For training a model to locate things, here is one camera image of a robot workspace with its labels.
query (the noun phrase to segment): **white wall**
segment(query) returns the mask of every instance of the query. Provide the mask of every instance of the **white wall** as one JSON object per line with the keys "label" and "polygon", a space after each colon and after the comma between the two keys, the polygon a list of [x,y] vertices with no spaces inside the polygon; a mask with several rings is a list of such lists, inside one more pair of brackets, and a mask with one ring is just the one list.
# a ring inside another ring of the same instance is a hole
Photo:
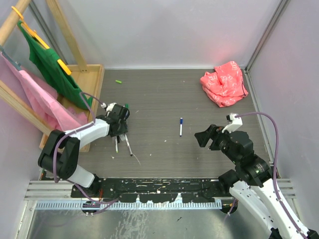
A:
{"label": "white wall", "polygon": [[[47,8],[35,0],[70,57]],[[106,68],[246,66],[279,0],[59,1],[88,63]]]}
{"label": "white wall", "polygon": [[[319,230],[319,1],[291,0],[251,70],[261,110],[278,124],[279,170],[308,227]],[[270,139],[274,130],[267,121]]]}
{"label": "white wall", "polygon": [[[0,25],[15,3],[16,0],[1,3]],[[28,9],[24,17],[29,26],[42,36]],[[17,28],[3,47],[13,60],[37,72],[33,63],[28,60],[28,44]],[[0,79],[4,82],[9,80],[4,78],[5,75],[1,69]],[[37,159],[40,155],[41,133],[2,99],[0,99],[0,112],[0,238],[11,239],[21,219],[22,202],[29,181],[39,176]]]}

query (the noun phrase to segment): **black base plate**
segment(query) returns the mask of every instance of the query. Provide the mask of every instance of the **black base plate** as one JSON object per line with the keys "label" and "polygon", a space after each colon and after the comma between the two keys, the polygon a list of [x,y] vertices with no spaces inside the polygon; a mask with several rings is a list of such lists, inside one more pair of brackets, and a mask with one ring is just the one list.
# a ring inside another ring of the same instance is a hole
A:
{"label": "black base plate", "polygon": [[[214,202],[214,197],[231,197],[220,190],[217,179],[101,178],[100,181],[105,202],[118,198],[120,202],[133,203],[138,196],[142,203],[173,202],[178,193],[183,203]],[[90,196],[98,198],[99,194]],[[73,186],[71,197],[83,198],[83,195]]]}

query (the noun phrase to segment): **wooden pole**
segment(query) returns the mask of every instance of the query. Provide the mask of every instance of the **wooden pole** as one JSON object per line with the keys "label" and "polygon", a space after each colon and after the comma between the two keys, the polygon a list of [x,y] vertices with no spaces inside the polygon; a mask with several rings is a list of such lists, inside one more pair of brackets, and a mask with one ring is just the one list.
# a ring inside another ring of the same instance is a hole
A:
{"label": "wooden pole", "polygon": [[56,22],[58,23],[62,34],[79,66],[80,71],[82,72],[89,72],[89,69],[87,67],[87,63],[80,51],[80,48],[78,46],[78,43],[75,40],[75,37],[73,35],[73,32],[66,20],[66,17],[62,11],[62,8],[58,2],[58,0],[46,0],[46,3],[48,4]]}
{"label": "wooden pole", "polygon": [[[19,0],[15,5],[15,8],[23,14],[25,9],[28,7],[31,0]],[[4,21],[3,25],[0,28],[0,45],[3,46],[7,39],[9,38],[10,34],[12,33],[14,27],[18,23],[20,17],[19,15],[12,10],[10,15]]]}
{"label": "wooden pole", "polygon": [[38,116],[23,100],[21,100],[6,84],[0,80],[0,97],[31,124],[49,135],[53,130],[47,122]]}

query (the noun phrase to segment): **yellow clip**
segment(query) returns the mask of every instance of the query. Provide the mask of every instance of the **yellow clip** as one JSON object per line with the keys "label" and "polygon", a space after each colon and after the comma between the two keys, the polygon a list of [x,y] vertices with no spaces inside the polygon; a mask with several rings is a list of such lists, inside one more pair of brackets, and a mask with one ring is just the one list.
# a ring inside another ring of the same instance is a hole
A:
{"label": "yellow clip", "polygon": [[14,6],[11,6],[11,8],[13,9],[13,10],[15,10],[15,12],[19,15],[19,17],[21,18],[21,20],[23,20],[23,16],[22,16],[22,14],[18,11],[18,9],[16,9]]}
{"label": "yellow clip", "polygon": [[[26,24],[26,22],[23,19],[22,14],[14,6],[12,6],[12,9],[19,15],[19,17],[22,21],[21,26],[23,26],[26,29],[26,31],[30,34],[30,36],[34,37],[45,49],[50,49],[50,47],[41,39],[41,37],[39,37],[38,34],[36,34],[36,31],[32,30],[28,26],[28,24]],[[70,69],[65,65],[65,63],[61,59],[57,60],[57,62],[59,63],[61,68],[65,71],[65,73],[68,76],[71,75]]]}
{"label": "yellow clip", "polygon": [[58,63],[68,76],[71,75],[70,69],[65,65],[65,63],[61,59],[58,60]]}

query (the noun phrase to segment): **wooden rack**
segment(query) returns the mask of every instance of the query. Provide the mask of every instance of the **wooden rack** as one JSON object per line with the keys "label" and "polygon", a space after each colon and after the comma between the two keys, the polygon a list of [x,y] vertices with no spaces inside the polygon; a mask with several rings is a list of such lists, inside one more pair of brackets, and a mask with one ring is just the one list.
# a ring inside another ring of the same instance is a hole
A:
{"label": "wooden rack", "polygon": [[[31,0],[19,0],[15,8],[23,14]],[[62,34],[77,62],[77,65],[68,65],[72,72],[72,77],[78,84],[80,89],[84,92],[90,93],[95,97],[100,97],[103,76],[104,76],[104,66],[103,65],[88,65],[83,58],[83,55],[79,49],[79,46],[75,40],[75,37],[71,31],[71,28],[66,20],[64,13],[62,12],[61,6],[58,0],[46,0],[56,22],[58,23]],[[3,23],[0,28],[0,45],[4,46],[6,40],[12,33],[16,24],[18,23],[20,17],[18,14],[12,10],[8,18]],[[39,130],[43,132],[43,137],[40,143],[40,148],[43,148],[47,136],[53,130],[41,117],[34,112],[19,96],[17,96],[3,81],[0,79],[0,97],[7,102],[12,108],[14,108],[20,115],[25,117],[31,124],[36,126]],[[68,101],[63,96],[58,97],[59,102],[66,108],[72,107],[75,109],[76,113],[85,112],[88,117],[88,122],[92,121],[93,116],[88,110],[82,110],[76,107],[73,103]],[[93,100],[92,110],[96,114],[98,108],[98,102]],[[80,151],[88,152],[90,145],[84,146]]]}

